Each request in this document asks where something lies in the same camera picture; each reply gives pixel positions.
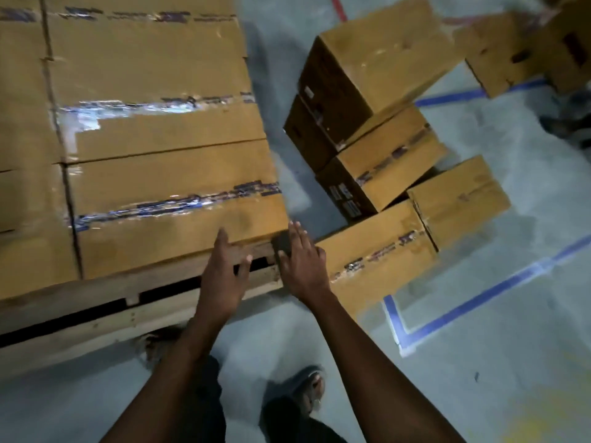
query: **concrete floor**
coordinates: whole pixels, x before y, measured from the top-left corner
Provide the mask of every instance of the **concrete floor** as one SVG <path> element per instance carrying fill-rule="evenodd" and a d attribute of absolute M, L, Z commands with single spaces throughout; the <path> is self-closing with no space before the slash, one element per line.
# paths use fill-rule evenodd
<path fill-rule="evenodd" d="M 395 0 L 342 1 L 354 18 Z M 330 0 L 239 2 L 249 69 L 285 201 L 291 216 L 320 237 L 344 220 L 282 125 L 314 36 L 338 18 Z M 432 2 L 445 16 L 539 8 L 536 0 Z M 466 67 L 459 66 L 431 93 L 476 86 Z M 589 162 L 537 123 L 536 114 L 558 110 L 547 88 L 424 110 L 453 150 L 442 167 L 484 154 L 513 209 L 444 254 L 439 268 L 397 293 L 407 329 L 589 233 Z M 580 252 L 550 274 L 455 320 L 404 358 L 380 306 L 361 323 L 468 441 L 588 441 L 590 260 L 591 250 Z M 256 423 L 267 382 L 284 380 L 312 363 L 328 372 L 320 418 L 348 441 L 363 441 L 320 330 L 296 301 L 265 297 L 245 302 L 239 317 L 222 331 L 215 354 L 225 361 L 220 382 L 228 442 L 263 441 Z M 0 441 L 98 441 L 147 377 L 129 345 L 121 344 L 4 383 Z"/>

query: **forearm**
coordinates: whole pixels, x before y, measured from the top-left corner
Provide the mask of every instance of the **forearm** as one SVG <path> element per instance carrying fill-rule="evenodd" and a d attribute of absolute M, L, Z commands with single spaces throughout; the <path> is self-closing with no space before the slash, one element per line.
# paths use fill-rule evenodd
<path fill-rule="evenodd" d="M 335 358 L 368 443 L 463 441 L 332 293 L 310 297 L 318 299 L 308 307 Z"/>
<path fill-rule="evenodd" d="M 183 396 L 200 360 L 211 350 L 223 323 L 194 317 L 140 393 L 119 417 L 102 443 L 170 440 Z"/>

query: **cardboard box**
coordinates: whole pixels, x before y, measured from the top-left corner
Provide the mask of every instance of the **cardboard box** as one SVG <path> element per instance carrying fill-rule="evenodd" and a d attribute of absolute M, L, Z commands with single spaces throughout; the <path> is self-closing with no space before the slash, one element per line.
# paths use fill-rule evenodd
<path fill-rule="evenodd" d="M 283 130 L 314 173 L 320 172 L 337 154 L 299 96 L 295 96 Z"/>
<path fill-rule="evenodd" d="M 411 188 L 408 196 L 439 250 L 511 208 L 482 155 Z"/>
<path fill-rule="evenodd" d="M 47 10 L 56 59 L 247 56 L 233 0 L 47 0 Z"/>
<path fill-rule="evenodd" d="M 437 260 L 408 200 L 317 245 L 326 251 L 332 291 L 352 316 L 395 294 Z"/>
<path fill-rule="evenodd" d="M 271 237 L 287 215 L 266 140 L 82 163 L 68 169 L 84 277 Z"/>
<path fill-rule="evenodd" d="M 0 0 L 0 170 L 60 161 L 41 59 L 39 0 Z"/>
<path fill-rule="evenodd" d="M 179 57 L 173 68 L 158 62 L 152 54 L 119 59 L 117 68 L 54 62 L 51 77 L 67 162 L 266 137 L 243 59 Z"/>
<path fill-rule="evenodd" d="M 428 0 L 402 0 L 320 34 L 299 93 L 340 150 L 391 118 L 462 57 Z"/>
<path fill-rule="evenodd" d="M 78 278 L 62 169 L 0 172 L 0 299 Z"/>
<path fill-rule="evenodd" d="M 591 80 L 591 0 L 566 3 L 533 38 L 533 50 L 546 77 L 560 94 Z"/>
<path fill-rule="evenodd" d="M 414 106 L 342 151 L 317 180 L 349 220 L 382 211 L 447 153 Z"/>
<path fill-rule="evenodd" d="M 543 73 L 524 26 L 518 13 L 504 12 L 454 32 L 457 47 L 491 98 Z"/>

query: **blue floor tape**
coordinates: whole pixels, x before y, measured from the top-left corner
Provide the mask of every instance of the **blue floor tape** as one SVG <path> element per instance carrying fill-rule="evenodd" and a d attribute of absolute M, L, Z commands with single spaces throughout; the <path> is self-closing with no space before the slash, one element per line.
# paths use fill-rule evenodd
<path fill-rule="evenodd" d="M 511 87 L 509 90 L 507 90 L 506 93 L 512 93 L 514 91 L 531 90 L 533 88 L 545 87 L 547 85 L 548 81 L 546 79 L 536 79 L 533 81 L 523 82 L 522 84 L 517 84 Z M 474 90 L 459 91 L 456 93 L 448 93 L 438 96 L 420 98 L 415 102 L 414 105 L 417 107 L 435 107 L 442 106 L 444 104 L 466 102 L 471 101 L 473 99 L 486 97 L 486 92 L 482 88 L 475 88 Z"/>
<path fill-rule="evenodd" d="M 536 261 L 535 263 L 517 272 L 515 275 L 507 278 L 505 281 L 502 281 L 496 286 L 485 290 L 476 297 L 469 299 L 448 313 L 443 314 L 441 317 L 410 333 L 407 333 L 406 329 L 404 329 L 404 325 L 400 318 L 400 314 L 398 313 L 398 309 L 396 308 L 394 298 L 391 295 L 388 295 L 388 297 L 384 298 L 384 304 L 390 317 L 392 330 L 394 331 L 395 338 L 401 352 L 408 351 L 409 349 L 415 347 L 419 342 L 423 341 L 428 336 L 432 335 L 444 326 L 449 325 L 449 323 L 458 319 L 462 315 L 475 310 L 493 298 L 498 297 L 500 294 L 505 293 L 508 290 L 511 290 L 523 283 L 528 283 L 540 275 L 548 273 L 557 265 L 563 263 L 565 260 L 572 257 L 576 253 L 587 249 L 590 245 L 591 234 L 564 248 L 552 258 L 544 258 L 542 260 Z"/>

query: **person's right arm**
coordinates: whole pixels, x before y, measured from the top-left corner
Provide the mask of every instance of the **person's right arm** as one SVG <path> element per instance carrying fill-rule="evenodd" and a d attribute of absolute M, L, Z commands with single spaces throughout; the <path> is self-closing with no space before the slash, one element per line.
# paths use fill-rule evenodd
<path fill-rule="evenodd" d="M 341 306 L 330 290 L 324 251 L 299 223 L 290 223 L 289 232 L 291 256 L 279 253 L 283 281 L 316 317 L 367 442 L 463 442 Z"/>

